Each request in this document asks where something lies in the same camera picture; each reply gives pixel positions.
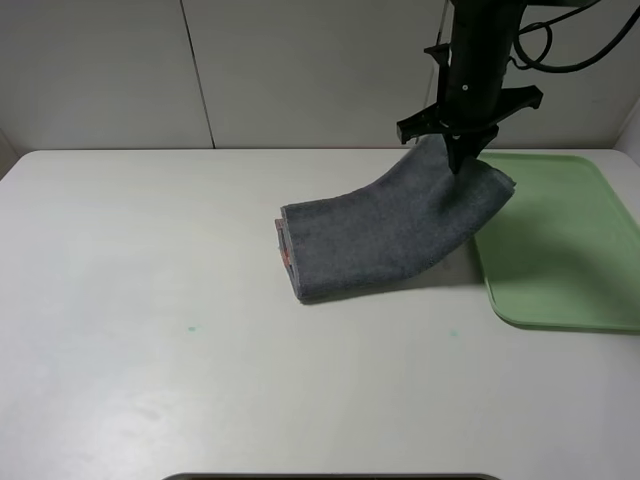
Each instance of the gray towel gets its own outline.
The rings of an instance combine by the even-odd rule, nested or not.
[[[476,159],[453,175],[442,136],[425,137],[364,188],[281,208],[293,290],[302,300],[417,275],[471,238],[514,187]]]

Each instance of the white wall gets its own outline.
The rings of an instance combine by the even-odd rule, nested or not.
[[[0,66],[19,153],[211,147],[178,0],[0,0]]]
[[[443,0],[185,0],[221,147],[398,146]]]
[[[640,165],[640,99],[624,123],[615,148],[629,155]]]
[[[184,4],[218,146],[395,147],[396,121],[422,108],[422,49],[444,0]],[[557,25],[548,62],[592,55],[636,6],[607,0]],[[564,11],[529,8],[525,21]],[[525,42],[532,55],[541,38]],[[613,146],[640,95],[639,48],[636,26],[584,72],[510,68],[507,86],[545,97],[503,122],[494,145]],[[0,69],[0,129],[18,154],[212,146],[179,0],[0,0]]]
[[[422,48],[434,43],[440,1],[185,0],[185,6],[220,146],[397,146],[395,122],[422,108],[430,71]],[[547,62],[593,55],[636,7],[637,0],[607,0],[558,24]],[[566,11],[530,7],[524,22]],[[532,56],[541,40],[527,36]],[[505,86],[536,84],[545,97],[538,111],[503,122],[494,145],[613,146],[640,94],[638,49],[640,26],[583,72],[510,67]]]

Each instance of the black cable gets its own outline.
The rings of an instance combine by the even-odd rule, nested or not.
[[[535,22],[527,25],[524,28],[521,28],[520,31],[518,32],[518,35],[524,35],[525,33],[535,32],[536,30],[540,30],[541,28],[544,28],[545,30],[546,39],[545,39],[544,50],[538,56],[538,58],[535,59],[535,62],[538,62],[538,63],[542,62],[542,60],[544,60],[546,56],[549,54],[549,52],[551,51],[551,46],[553,45],[553,30],[551,29],[551,25],[562,22],[568,18],[573,17],[574,15],[578,15],[579,13],[582,13],[585,10],[589,10],[591,7],[593,7],[594,5],[597,5],[601,1],[602,0],[593,0],[593,2],[587,5],[571,10],[570,12],[562,14],[556,18],[547,20],[546,22]],[[518,62],[516,62],[516,59],[511,56],[509,57],[509,61],[512,62],[513,66],[516,67],[518,70],[529,70],[532,68],[531,66],[526,64],[518,65]]]
[[[551,43],[553,41],[553,37],[552,35],[550,35],[550,26],[553,25],[554,23],[558,23],[561,22],[562,20],[566,20],[569,17],[572,17],[573,15],[577,15],[578,13],[581,13],[585,10],[587,10],[588,8],[593,7],[594,5],[596,5],[597,3],[599,3],[601,0],[595,0],[594,2],[585,5],[584,7],[578,8],[576,10],[573,10],[569,13],[566,13],[564,15],[561,15],[557,18],[554,18],[552,20],[549,20],[547,22],[537,22],[531,25],[528,25],[526,27],[524,27],[523,29],[521,29],[518,32],[518,35],[516,36],[514,42],[513,42],[513,46],[516,50],[516,53],[518,54],[518,57],[520,58],[520,60],[522,62],[524,62],[524,66],[522,65],[518,65],[515,61],[515,59],[513,59],[513,57],[510,58],[510,60],[514,63],[514,65],[521,69],[521,70],[526,70],[528,68],[533,68],[534,70],[538,70],[541,72],[547,72],[547,73],[572,73],[572,72],[577,72],[580,70],[583,70],[591,65],[593,65],[594,63],[602,60],[607,54],[609,54],[609,52],[611,52],[621,41],[622,39],[629,33],[629,31],[631,31],[631,29],[633,28],[633,26],[635,25],[635,23],[638,21],[638,18],[640,18],[640,6],[638,8],[636,8],[635,12],[633,12],[633,14],[631,15],[631,17],[629,17],[629,20],[627,20],[627,23],[625,23],[624,27],[622,27],[622,29],[618,32],[618,34],[613,38],[613,40],[611,40],[607,45],[604,46],[604,48],[602,48],[602,50],[600,50],[598,53],[596,53],[595,55],[593,55],[592,57],[579,62],[579,63],[575,63],[572,65],[563,65],[563,66],[554,66],[554,65],[545,65],[542,62],[542,60],[544,59],[544,57],[546,56],[546,54],[549,53],[549,50],[551,49]],[[532,58],[530,58],[524,51],[524,49],[522,48],[522,44],[520,43],[520,35],[524,34],[524,33],[529,33],[529,32],[533,32],[535,30],[539,30],[541,28],[544,28],[546,33],[547,33],[547,43],[545,45],[545,49],[543,51],[543,55],[540,55],[536,60],[533,60]]]
[[[538,58],[535,59],[536,62],[542,62],[542,60],[544,60],[546,56],[549,54],[549,52],[551,51],[551,45],[553,45],[553,30],[551,30],[551,27],[546,22],[532,23],[531,25],[527,25],[527,27],[525,28],[530,28],[530,27],[533,27],[533,28],[531,28],[531,30],[528,30],[524,33],[529,33],[529,32],[533,32],[534,30],[539,30],[541,28],[544,28],[545,33],[547,34],[544,50],[542,50],[542,53],[538,56]],[[516,62],[516,59],[511,56],[509,57],[509,61],[513,63],[513,66],[516,67],[518,70],[529,70],[531,68],[528,65],[518,65],[518,62]]]

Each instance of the table surface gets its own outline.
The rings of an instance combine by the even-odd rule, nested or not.
[[[0,182],[0,478],[640,472],[640,337],[496,317],[462,248],[303,306],[279,207],[403,150],[55,151]],[[640,168],[598,165],[636,219]]]

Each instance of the cable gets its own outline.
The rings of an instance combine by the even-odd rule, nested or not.
[[[444,0],[444,5],[442,6],[442,16],[440,17],[440,27],[438,28],[438,35],[436,36],[436,45],[440,45],[442,41],[442,31],[444,30],[444,23],[447,20],[447,10],[449,9],[449,0]],[[427,93],[424,96],[424,102],[422,102],[422,108],[427,108],[427,104],[429,103],[429,96],[431,93],[431,86],[433,85],[433,77],[436,75],[436,68],[438,64],[433,58],[431,59],[433,62],[433,67],[431,68],[431,75],[429,76],[429,84],[427,85]]]
[[[591,7],[593,7],[594,5],[597,5],[598,3],[600,3],[602,0],[593,0],[593,2],[584,5],[580,8],[576,8],[575,10],[571,10],[570,12],[567,12],[565,14],[562,14],[556,18],[552,18],[551,20],[547,20],[546,22],[536,22],[536,23],[532,23],[530,25],[527,25],[526,27],[520,29],[520,31],[518,32],[518,35],[524,35],[525,33],[531,33],[531,32],[535,32],[536,30],[540,30],[541,28],[544,28],[545,33],[546,33],[546,40],[545,40],[545,46],[544,46],[544,50],[542,51],[542,53],[540,54],[540,56],[538,58],[535,59],[535,62],[542,62],[542,60],[544,60],[546,58],[546,56],[549,54],[549,52],[551,51],[551,46],[553,45],[553,30],[551,30],[551,25],[554,25],[556,23],[562,22],[568,18],[573,17],[574,15],[578,15],[579,13],[584,12],[585,10],[589,10]],[[513,63],[513,66],[516,67],[518,70],[529,70],[533,67],[531,67],[530,65],[518,65],[518,62],[516,62],[516,59],[513,57],[509,57],[509,61]]]
[[[584,12],[585,10],[593,7],[594,5],[596,5],[597,3],[600,3],[601,0],[595,0],[593,2],[591,2],[588,5],[585,5],[584,7],[580,7],[577,8],[576,10],[573,10],[569,13],[566,13],[564,15],[561,15],[557,18],[554,18],[552,20],[546,21],[546,22],[536,22],[533,23],[531,25],[527,25],[526,27],[522,28],[519,32],[518,35],[516,36],[514,42],[513,42],[513,46],[516,50],[516,53],[518,54],[518,57],[520,58],[520,60],[522,62],[524,62],[525,65],[518,65],[515,61],[515,59],[513,57],[510,57],[510,61],[513,62],[513,64],[516,66],[516,68],[520,69],[520,70],[528,70],[529,68],[533,68],[534,70],[538,70],[541,72],[547,72],[547,73],[572,73],[572,72],[577,72],[580,70],[583,70],[587,67],[590,67],[591,65],[597,63],[598,61],[602,60],[606,55],[608,55],[621,41],[622,39],[631,31],[631,29],[633,28],[633,26],[635,25],[635,23],[638,21],[638,18],[640,18],[640,6],[638,8],[636,8],[636,10],[633,12],[633,14],[631,15],[631,17],[629,17],[629,19],[627,20],[627,23],[625,23],[625,25],[622,27],[622,29],[618,32],[618,34],[613,38],[613,40],[611,40],[607,45],[604,46],[604,48],[602,48],[602,50],[600,50],[598,53],[596,53],[595,55],[593,55],[592,57],[579,62],[579,63],[575,63],[572,65],[563,65],[563,66],[554,66],[554,65],[545,65],[542,62],[542,60],[546,57],[546,55],[549,53],[549,50],[551,49],[551,44],[553,42],[553,34],[552,31],[550,29],[551,25],[561,22],[563,20],[566,20],[567,18],[570,18],[574,15],[577,15],[578,13]],[[547,34],[547,42],[544,48],[544,51],[542,52],[542,54],[536,59],[533,60],[532,58],[530,58],[524,51],[524,49],[522,48],[522,44],[520,43],[520,35],[523,35],[525,33],[529,33],[529,32],[533,32],[535,30],[539,30],[541,28],[545,29],[545,32]]]
[[[553,45],[553,30],[551,30],[551,27],[546,22],[532,23],[531,25],[528,25],[525,28],[530,28],[530,27],[531,29],[524,33],[529,33],[529,32],[533,32],[534,30],[539,30],[541,28],[544,28],[544,31],[547,34],[547,40],[544,46],[544,50],[542,50],[542,53],[538,56],[538,58],[535,59],[536,62],[542,62],[542,60],[544,60],[546,56],[549,54],[549,52],[551,51],[551,45]],[[518,35],[521,35],[523,30],[524,29],[520,30]],[[516,62],[516,59],[511,56],[509,57],[509,61],[513,63],[513,66],[516,67],[518,70],[529,70],[530,68],[532,68],[528,65],[518,65],[518,62]]]

